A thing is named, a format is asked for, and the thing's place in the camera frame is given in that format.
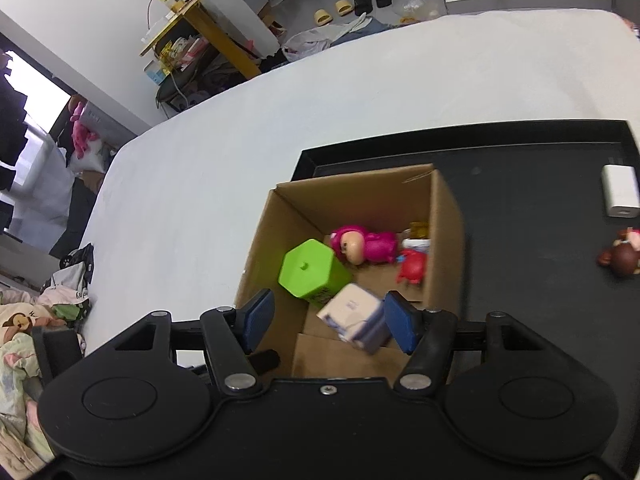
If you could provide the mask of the purple white block figure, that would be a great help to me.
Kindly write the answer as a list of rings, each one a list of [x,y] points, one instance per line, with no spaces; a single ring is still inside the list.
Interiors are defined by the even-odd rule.
[[[375,354],[390,339],[382,300],[355,283],[345,285],[317,314],[338,339]]]

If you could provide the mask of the red crab toy figure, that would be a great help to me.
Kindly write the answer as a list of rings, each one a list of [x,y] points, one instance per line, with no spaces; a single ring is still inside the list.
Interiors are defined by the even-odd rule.
[[[396,282],[421,285],[431,249],[430,227],[427,222],[411,222],[399,237]]]

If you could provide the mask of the green hexagonal container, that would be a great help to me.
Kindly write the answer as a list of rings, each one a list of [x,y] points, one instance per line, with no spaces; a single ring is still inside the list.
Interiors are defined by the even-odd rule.
[[[313,238],[284,255],[278,276],[287,292],[317,308],[324,307],[351,282],[352,272],[334,251]]]

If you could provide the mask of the magenta cartoon figure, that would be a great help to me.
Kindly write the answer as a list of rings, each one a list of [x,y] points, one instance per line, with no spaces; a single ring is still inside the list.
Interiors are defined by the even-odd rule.
[[[398,253],[394,232],[373,232],[363,226],[341,226],[331,233],[330,246],[337,258],[353,266],[393,263]]]

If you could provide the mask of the brown cardboard box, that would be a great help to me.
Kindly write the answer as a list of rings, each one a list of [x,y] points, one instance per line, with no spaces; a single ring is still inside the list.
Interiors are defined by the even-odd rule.
[[[433,165],[282,183],[269,192],[236,294],[238,304],[263,288],[274,295],[274,318],[258,348],[277,351],[280,365],[265,374],[265,382],[290,377],[396,379],[409,358],[395,341],[375,354],[340,341],[307,301],[279,285],[278,275],[285,254],[306,240],[327,243],[342,226],[399,234],[413,222],[427,223],[433,244],[422,283],[398,282],[399,264],[381,263],[352,268],[356,284],[378,297],[398,290],[418,309],[459,313],[463,217]]]

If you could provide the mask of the brown pink small figure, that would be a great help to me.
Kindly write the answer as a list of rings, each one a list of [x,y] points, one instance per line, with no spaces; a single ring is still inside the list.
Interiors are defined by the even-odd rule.
[[[618,232],[613,244],[600,252],[597,263],[618,278],[631,278],[639,274],[639,256],[639,231],[627,228]]]

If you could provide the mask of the white USB charger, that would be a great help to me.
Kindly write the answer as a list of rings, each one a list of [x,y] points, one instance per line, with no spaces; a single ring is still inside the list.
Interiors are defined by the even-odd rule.
[[[640,210],[636,172],[631,166],[604,165],[601,172],[605,210],[612,218],[637,218]]]

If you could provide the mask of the black shallow tray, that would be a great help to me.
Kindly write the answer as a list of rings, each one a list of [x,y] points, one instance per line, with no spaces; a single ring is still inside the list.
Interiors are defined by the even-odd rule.
[[[639,282],[597,256],[625,226],[605,212],[602,169],[638,163],[623,120],[526,120],[332,141],[293,177],[434,165],[464,220],[464,314],[506,311],[606,380],[620,406],[606,457],[624,468],[639,454]]]

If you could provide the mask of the pink plush toy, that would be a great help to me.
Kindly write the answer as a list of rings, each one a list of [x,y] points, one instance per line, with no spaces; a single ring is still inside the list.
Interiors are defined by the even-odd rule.
[[[78,159],[82,159],[88,151],[90,151],[89,143],[100,140],[100,136],[91,131],[80,121],[80,116],[86,106],[85,102],[78,101],[76,104],[70,104],[70,122],[72,125],[72,141],[74,146],[74,154]]]

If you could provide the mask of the left yellow slipper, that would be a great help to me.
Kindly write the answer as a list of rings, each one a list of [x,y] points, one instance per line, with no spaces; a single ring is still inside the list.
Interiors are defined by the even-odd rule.
[[[333,16],[327,10],[319,9],[314,12],[314,22],[317,26],[324,26],[333,21]]]

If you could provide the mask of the yellow slipper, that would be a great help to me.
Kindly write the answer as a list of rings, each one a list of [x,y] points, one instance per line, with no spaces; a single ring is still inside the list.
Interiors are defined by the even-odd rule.
[[[345,16],[352,13],[354,6],[349,0],[338,0],[335,4],[335,10],[339,16]]]
[[[324,26],[333,21],[333,16],[327,10],[319,9],[314,12],[314,22],[317,26]]]

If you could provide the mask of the yellow side table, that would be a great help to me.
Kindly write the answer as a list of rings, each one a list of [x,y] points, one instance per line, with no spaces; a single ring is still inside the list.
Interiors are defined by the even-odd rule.
[[[142,48],[139,55],[145,56],[152,51],[180,21],[187,21],[199,32],[228,62],[247,80],[259,76],[258,64],[250,57],[248,51],[237,44],[215,22],[214,18],[202,6],[204,0],[189,0],[168,23],[155,34]]]

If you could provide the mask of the clear plastic bag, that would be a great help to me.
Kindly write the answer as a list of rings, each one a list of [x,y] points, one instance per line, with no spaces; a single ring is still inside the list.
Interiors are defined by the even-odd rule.
[[[403,23],[431,21],[444,14],[440,0],[393,0],[392,9]]]

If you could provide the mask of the left black slipper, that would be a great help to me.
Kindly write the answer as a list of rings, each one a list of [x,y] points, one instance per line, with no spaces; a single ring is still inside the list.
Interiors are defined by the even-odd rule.
[[[354,0],[354,13],[357,16],[369,14],[373,10],[372,0]]]

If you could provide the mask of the right yellow slipper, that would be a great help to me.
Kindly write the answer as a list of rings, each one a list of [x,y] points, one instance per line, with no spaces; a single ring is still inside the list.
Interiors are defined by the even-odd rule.
[[[354,6],[349,0],[338,0],[335,4],[335,10],[339,16],[345,16],[352,13]]]

